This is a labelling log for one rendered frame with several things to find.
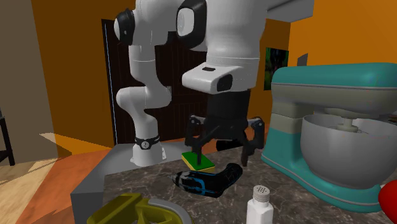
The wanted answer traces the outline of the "olive yellow tool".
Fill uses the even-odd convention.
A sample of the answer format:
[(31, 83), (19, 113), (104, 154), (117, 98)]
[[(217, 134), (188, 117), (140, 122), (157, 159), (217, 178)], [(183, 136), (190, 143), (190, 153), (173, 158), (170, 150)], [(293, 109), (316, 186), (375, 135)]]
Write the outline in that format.
[(188, 212), (173, 202), (123, 193), (88, 217), (87, 224), (195, 224)]

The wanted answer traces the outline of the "dark green wall picture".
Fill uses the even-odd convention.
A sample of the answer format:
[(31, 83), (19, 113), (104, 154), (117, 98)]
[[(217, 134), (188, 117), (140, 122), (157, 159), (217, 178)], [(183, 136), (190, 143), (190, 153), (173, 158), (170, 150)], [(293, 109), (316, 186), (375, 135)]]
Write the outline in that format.
[(280, 67), (288, 65), (288, 55), (289, 52), (287, 50), (266, 48), (264, 90), (271, 90), (270, 84), (274, 73)]

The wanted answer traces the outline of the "green and yellow sponge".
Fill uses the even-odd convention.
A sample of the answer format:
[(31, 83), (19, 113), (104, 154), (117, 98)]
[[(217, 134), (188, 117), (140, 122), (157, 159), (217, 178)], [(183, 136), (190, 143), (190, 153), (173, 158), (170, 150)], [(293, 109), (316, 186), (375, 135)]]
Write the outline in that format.
[(205, 156), (201, 155), (200, 164), (197, 163), (198, 155), (187, 151), (181, 154), (184, 163), (193, 171), (213, 172), (215, 165)]

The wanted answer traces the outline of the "grey robot stand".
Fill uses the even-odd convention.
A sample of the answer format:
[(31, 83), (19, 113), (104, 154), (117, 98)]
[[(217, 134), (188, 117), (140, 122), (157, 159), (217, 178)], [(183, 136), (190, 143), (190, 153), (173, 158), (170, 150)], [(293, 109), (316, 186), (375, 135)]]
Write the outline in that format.
[(117, 144), (72, 191), (70, 196), (75, 224), (87, 224), (88, 217), (102, 207), (106, 175), (138, 168), (130, 162), (133, 145)]

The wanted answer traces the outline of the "red round object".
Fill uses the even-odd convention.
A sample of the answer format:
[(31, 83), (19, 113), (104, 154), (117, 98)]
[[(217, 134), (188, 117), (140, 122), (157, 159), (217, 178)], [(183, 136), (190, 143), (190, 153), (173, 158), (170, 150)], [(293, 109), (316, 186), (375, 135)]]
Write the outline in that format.
[(385, 184), (378, 195), (379, 204), (385, 215), (397, 224), (397, 179)]

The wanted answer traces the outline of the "teal stand mixer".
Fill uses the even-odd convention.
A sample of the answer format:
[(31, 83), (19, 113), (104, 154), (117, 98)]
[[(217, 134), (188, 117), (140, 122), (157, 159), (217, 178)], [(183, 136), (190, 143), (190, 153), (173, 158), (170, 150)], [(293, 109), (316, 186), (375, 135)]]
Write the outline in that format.
[(279, 68), (261, 154), (321, 200), (352, 212), (380, 211), (380, 184), (397, 170), (397, 64)]

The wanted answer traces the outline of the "black furniture frame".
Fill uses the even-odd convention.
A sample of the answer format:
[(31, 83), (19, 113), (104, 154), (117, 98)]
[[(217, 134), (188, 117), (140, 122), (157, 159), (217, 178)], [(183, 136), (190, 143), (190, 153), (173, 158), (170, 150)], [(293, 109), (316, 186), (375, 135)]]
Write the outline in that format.
[(10, 163), (10, 166), (14, 166), (15, 159), (13, 156), (13, 150), (12, 150), (11, 143), (10, 143), (8, 129), (6, 126), (6, 120), (5, 120), (4, 115), (1, 112), (1, 109), (0, 109), (0, 128), (1, 128), (2, 135), (3, 135), (4, 145), (6, 147), (5, 150), (0, 150), (0, 162), (2, 162), (4, 159), (7, 158)]

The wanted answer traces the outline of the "dark brown door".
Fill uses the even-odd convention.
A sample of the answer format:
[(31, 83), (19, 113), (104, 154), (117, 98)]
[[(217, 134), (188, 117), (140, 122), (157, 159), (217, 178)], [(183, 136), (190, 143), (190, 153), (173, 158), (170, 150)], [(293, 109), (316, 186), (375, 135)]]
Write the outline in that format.
[[(130, 75), (128, 46), (119, 42), (112, 20), (102, 19), (102, 35), (108, 76), (113, 141), (115, 144), (134, 143), (134, 123), (127, 112), (116, 103), (116, 93), (125, 87), (141, 87), (142, 83)], [(146, 112), (158, 121), (161, 141), (185, 137), (186, 122), (191, 114), (204, 116), (207, 94), (185, 88), (181, 84), (183, 73), (205, 61), (205, 52), (194, 52), (178, 41), (175, 32), (168, 33), (166, 44), (155, 47), (158, 79), (171, 89), (171, 103), (164, 108)]]

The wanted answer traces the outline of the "white salt shaker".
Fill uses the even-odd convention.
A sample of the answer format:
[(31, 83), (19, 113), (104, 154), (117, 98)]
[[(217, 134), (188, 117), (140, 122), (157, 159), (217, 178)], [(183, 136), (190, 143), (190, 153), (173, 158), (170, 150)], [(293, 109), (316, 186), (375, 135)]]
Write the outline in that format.
[(247, 202), (246, 224), (273, 224), (274, 208), (270, 190), (263, 185), (253, 188), (253, 198)]

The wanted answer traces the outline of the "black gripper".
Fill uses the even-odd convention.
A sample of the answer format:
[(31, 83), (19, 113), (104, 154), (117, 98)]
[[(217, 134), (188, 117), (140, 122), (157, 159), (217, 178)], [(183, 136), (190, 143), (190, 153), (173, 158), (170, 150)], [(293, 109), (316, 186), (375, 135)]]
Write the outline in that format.
[[(265, 124), (260, 117), (247, 119), (251, 91), (224, 92), (210, 95), (207, 101), (206, 117), (190, 115), (186, 127), (185, 145), (192, 147), (197, 154), (197, 164), (202, 161), (202, 147), (211, 139), (237, 139), (243, 146), (241, 163), (247, 166), (249, 156), (256, 149), (265, 145)], [(198, 137), (193, 136), (196, 126), (203, 125), (203, 131)], [(250, 126), (254, 137), (249, 140), (244, 134)]]

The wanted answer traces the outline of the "black and blue cordless drill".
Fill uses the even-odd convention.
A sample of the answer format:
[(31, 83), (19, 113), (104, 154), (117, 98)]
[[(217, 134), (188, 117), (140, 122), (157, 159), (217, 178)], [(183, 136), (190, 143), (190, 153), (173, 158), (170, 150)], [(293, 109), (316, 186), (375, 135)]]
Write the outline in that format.
[(170, 176), (172, 182), (180, 189), (206, 197), (218, 198), (232, 186), (243, 173), (239, 164), (229, 163), (219, 173), (201, 171), (181, 171)]

